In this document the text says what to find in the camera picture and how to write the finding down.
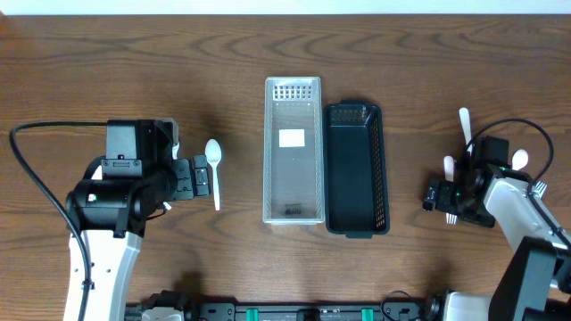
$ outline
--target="black mesh tray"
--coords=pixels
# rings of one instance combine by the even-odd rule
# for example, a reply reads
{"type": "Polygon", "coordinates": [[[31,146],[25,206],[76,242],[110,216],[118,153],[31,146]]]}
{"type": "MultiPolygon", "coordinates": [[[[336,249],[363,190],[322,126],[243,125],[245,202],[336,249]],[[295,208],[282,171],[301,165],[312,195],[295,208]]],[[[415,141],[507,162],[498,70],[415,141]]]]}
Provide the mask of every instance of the black mesh tray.
{"type": "Polygon", "coordinates": [[[343,101],[325,109],[327,230],[351,238],[389,231],[381,110],[343,101]]]}

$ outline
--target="green clamp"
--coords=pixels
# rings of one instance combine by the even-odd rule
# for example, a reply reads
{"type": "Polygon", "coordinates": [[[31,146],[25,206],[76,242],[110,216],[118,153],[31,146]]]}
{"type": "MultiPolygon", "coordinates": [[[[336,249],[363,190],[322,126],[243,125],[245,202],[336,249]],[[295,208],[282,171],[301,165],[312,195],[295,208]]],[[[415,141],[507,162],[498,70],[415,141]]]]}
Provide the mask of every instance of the green clamp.
{"type": "Polygon", "coordinates": [[[247,309],[246,310],[246,321],[258,321],[258,310],[257,309],[247,309]]]}
{"type": "Polygon", "coordinates": [[[360,313],[363,316],[363,321],[375,321],[373,309],[363,309],[360,313]]]}

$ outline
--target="wooden table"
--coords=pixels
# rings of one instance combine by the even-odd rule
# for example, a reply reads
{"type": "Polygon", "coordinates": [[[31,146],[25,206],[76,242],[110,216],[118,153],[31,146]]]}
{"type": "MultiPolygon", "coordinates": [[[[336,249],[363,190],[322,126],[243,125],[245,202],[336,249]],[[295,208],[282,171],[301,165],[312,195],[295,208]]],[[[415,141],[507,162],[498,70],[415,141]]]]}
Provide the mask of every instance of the wooden table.
{"type": "MultiPolygon", "coordinates": [[[[462,148],[462,106],[474,130],[507,117],[544,126],[556,148],[544,200],[571,225],[571,17],[4,17],[0,29],[0,319],[61,320],[68,290],[69,232],[8,144],[31,121],[173,117],[180,155],[220,141],[222,211],[212,198],[177,202],[149,222],[129,301],[163,289],[242,302],[380,301],[447,286],[491,294],[512,256],[501,230],[447,226],[420,209],[427,180],[462,148]],[[324,104],[382,106],[388,235],[262,223],[269,76],[321,77],[324,104]]],[[[491,133],[529,151],[532,175],[546,160],[532,129],[491,133]]],[[[61,200],[104,153],[102,128],[19,139],[61,200]]]]}

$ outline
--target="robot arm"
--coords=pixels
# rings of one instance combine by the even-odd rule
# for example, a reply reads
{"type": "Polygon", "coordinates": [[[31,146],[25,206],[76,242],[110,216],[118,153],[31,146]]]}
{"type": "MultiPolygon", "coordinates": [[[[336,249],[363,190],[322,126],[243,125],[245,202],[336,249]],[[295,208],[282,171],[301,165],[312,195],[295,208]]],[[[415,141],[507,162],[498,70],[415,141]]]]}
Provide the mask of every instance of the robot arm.
{"type": "Polygon", "coordinates": [[[123,320],[128,284],[145,236],[145,223],[166,202],[210,194],[204,156],[178,159],[178,126],[166,120],[110,120],[106,156],[92,164],[66,205],[91,262],[85,284],[78,242],[70,239],[70,288],[64,320],[77,320],[90,286],[85,320],[123,320]]]}
{"type": "Polygon", "coordinates": [[[451,213],[485,227],[497,221],[515,252],[493,296],[447,293],[432,320],[568,317],[568,311],[561,312],[560,303],[548,300],[548,295],[551,287],[571,292],[570,240],[542,203],[542,193],[535,188],[529,193],[529,175],[510,169],[508,147],[508,141],[486,137],[476,143],[472,155],[464,154],[457,180],[431,182],[424,210],[451,213]]]}

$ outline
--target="white label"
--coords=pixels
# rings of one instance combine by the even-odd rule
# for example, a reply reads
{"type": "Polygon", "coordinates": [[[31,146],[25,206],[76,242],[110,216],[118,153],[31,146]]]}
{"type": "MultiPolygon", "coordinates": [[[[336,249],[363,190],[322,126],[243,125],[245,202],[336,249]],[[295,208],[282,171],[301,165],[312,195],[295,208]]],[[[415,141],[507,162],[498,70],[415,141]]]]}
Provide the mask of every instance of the white label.
{"type": "Polygon", "coordinates": [[[303,129],[279,129],[279,147],[305,147],[303,129]]]}

